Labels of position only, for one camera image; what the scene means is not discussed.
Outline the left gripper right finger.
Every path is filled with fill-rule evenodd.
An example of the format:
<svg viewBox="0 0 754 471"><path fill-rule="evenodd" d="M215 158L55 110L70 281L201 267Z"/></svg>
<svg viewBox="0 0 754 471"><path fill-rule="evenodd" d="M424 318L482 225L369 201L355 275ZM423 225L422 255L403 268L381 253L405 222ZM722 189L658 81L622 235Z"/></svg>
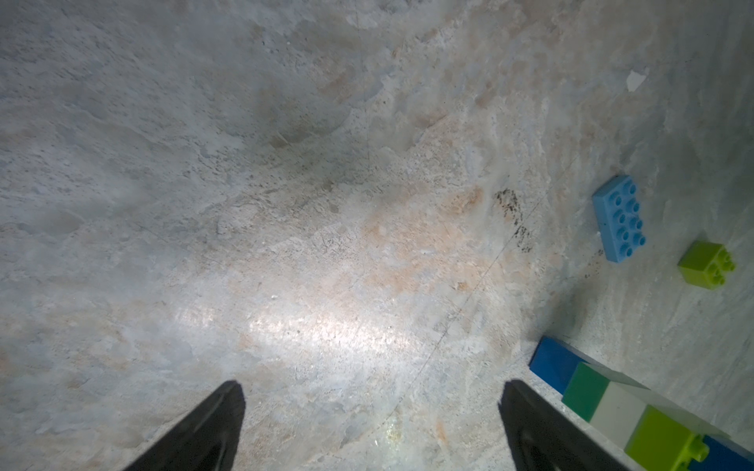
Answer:
<svg viewBox="0 0 754 471"><path fill-rule="evenodd" d="M518 471L626 471L522 380L506 382L498 408Z"/></svg>

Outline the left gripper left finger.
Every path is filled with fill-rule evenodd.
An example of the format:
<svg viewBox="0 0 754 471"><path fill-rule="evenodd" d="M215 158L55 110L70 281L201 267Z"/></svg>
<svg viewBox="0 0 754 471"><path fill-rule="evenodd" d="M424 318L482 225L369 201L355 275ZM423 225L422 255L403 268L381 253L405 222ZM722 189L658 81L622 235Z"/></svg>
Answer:
<svg viewBox="0 0 754 471"><path fill-rule="evenodd" d="M242 385L226 381L127 469L231 470L244 417Z"/></svg>

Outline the dark green lego brick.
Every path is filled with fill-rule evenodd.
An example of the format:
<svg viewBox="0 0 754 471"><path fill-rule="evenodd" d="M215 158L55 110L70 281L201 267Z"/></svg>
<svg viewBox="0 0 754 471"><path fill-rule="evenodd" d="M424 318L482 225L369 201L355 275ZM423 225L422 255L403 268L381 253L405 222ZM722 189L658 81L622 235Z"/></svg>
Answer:
<svg viewBox="0 0 754 471"><path fill-rule="evenodd" d="M581 362L565 389L562 402L586 422L593 418L610 382L643 388L636 380L608 367Z"/></svg>

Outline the white lego brick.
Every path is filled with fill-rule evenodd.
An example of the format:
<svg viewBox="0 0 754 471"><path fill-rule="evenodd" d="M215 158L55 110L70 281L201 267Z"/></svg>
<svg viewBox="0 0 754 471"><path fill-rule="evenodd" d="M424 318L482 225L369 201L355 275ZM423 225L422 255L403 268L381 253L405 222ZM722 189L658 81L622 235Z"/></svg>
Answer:
<svg viewBox="0 0 754 471"><path fill-rule="evenodd" d="M642 414L654 406L681 425L703 435L728 434L657 392L628 384L610 382L604 392L590 425L620 449L625 449L638 426Z"/></svg>

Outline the lime green long lego brick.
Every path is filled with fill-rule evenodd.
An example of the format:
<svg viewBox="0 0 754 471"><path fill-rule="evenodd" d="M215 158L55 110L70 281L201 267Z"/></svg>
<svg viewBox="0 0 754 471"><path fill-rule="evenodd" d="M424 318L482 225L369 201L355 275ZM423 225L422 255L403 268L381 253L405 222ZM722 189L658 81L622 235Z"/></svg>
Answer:
<svg viewBox="0 0 754 471"><path fill-rule="evenodd" d="M728 438L690 412L649 404L624 451L645 470L688 470L709 455L710 447L703 442L707 436Z"/></svg>

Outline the lime green small lego brick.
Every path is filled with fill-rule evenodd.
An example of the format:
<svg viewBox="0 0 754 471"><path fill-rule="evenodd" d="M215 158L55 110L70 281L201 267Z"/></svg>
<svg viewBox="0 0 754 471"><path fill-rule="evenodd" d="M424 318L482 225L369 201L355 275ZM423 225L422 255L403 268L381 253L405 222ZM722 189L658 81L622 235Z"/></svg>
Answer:
<svg viewBox="0 0 754 471"><path fill-rule="evenodd" d="M695 241L677 267L687 284L716 290L726 284L727 276L736 270L736 263L724 245Z"/></svg>

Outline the light blue lego brick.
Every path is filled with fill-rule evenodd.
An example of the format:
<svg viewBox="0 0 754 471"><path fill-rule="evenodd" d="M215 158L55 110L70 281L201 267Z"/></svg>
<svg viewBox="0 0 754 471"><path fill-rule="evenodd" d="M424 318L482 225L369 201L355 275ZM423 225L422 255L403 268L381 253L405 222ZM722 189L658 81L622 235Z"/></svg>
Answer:
<svg viewBox="0 0 754 471"><path fill-rule="evenodd" d="M630 176L618 175L592 196L604 253L611 262L621 263L646 245L637 189Z"/></svg>

